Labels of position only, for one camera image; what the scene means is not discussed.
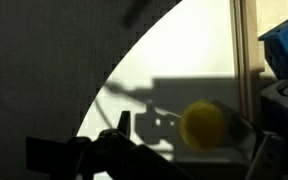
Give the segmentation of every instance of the blue box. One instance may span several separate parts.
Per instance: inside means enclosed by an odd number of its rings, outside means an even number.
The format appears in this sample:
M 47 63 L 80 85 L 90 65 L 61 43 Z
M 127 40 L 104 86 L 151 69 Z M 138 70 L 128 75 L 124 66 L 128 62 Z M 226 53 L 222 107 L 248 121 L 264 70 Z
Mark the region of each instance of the blue box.
M 259 37 L 265 59 L 278 79 L 288 79 L 288 20 Z

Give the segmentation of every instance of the yellow ball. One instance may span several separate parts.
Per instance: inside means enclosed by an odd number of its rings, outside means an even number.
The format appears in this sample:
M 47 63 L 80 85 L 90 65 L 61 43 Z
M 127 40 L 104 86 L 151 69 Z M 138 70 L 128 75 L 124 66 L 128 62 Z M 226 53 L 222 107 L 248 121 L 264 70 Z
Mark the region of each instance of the yellow ball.
M 184 142 L 198 152 L 216 148 L 224 133 L 222 111 L 207 100 L 189 105 L 180 122 L 180 132 Z

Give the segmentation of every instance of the black object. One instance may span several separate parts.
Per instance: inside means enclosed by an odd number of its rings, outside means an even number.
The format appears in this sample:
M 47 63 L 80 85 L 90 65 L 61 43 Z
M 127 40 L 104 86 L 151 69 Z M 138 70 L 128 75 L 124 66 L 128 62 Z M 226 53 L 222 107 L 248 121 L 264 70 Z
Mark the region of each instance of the black object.
M 286 147 L 284 138 L 275 134 L 265 136 L 245 180 L 282 179 Z
M 262 112 L 268 123 L 266 129 L 276 132 L 288 139 L 288 108 L 265 97 L 261 98 Z
M 147 146 L 135 145 L 129 128 L 130 112 L 123 111 L 118 128 L 102 131 L 94 142 L 87 137 L 66 144 L 26 138 L 27 168 L 51 174 L 50 180 L 73 180 L 78 174 L 91 180 L 103 171 L 115 180 L 193 179 Z
M 249 160 L 254 160 L 265 134 L 239 114 L 231 117 L 228 134 L 236 148 Z

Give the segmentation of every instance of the blue object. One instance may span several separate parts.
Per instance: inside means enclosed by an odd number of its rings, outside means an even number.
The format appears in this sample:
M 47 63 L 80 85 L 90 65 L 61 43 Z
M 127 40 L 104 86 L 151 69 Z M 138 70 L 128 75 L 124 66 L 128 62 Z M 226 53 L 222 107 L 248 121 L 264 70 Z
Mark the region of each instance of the blue object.
M 259 37 L 265 59 L 278 79 L 288 79 L 288 20 Z

